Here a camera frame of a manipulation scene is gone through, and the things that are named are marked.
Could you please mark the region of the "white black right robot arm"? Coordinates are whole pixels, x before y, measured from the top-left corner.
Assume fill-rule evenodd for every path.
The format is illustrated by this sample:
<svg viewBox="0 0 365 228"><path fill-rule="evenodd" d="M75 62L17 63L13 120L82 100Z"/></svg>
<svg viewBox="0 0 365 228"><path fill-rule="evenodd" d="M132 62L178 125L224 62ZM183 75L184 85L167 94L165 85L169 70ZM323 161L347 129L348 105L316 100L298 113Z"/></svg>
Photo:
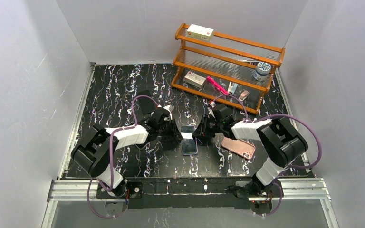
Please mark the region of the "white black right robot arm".
<svg viewBox="0 0 365 228"><path fill-rule="evenodd" d="M256 139L262 142L268 155L262 167L245 185L229 187L230 190L241 190L249 195L268 192L275 179L308 149L304 137L291 124L289 116L284 114L251 122L234 118L231 109L218 104L202 116L192 137L210 139L217 133L236 141Z"/></svg>

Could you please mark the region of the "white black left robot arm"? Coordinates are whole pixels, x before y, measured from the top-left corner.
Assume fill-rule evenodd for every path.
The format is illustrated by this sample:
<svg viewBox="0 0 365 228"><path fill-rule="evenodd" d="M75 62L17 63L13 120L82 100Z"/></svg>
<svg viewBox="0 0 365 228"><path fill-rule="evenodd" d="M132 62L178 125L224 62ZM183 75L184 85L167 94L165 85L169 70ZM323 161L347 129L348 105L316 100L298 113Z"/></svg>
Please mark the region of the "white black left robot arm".
<svg viewBox="0 0 365 228"><path fill-rule="evenodd" d="M71 152L71 160L92 178L97 178L106 191L116 189L124 180L114 168L114 152L131 145L145 146L158 137L180 140L182 134L173 119L170 106L157 107L136 125L104 128L94 125Z"/></svg>

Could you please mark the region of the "pink phone case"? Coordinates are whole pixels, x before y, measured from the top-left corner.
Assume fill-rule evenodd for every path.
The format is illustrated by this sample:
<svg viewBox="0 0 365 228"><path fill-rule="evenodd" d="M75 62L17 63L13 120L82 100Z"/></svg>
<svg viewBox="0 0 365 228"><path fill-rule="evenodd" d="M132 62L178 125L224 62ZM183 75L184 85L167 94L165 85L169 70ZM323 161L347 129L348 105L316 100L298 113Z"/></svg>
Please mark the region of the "pink phone case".
<svg viewBox="0 0 365 228"><path fill-rule="evenodd" d="M251 159L254 155L256 147L254 144L249 143L244 140L233 140L227 137L224 137L221 142L222 148L234 153L244 159Z"/></svg>

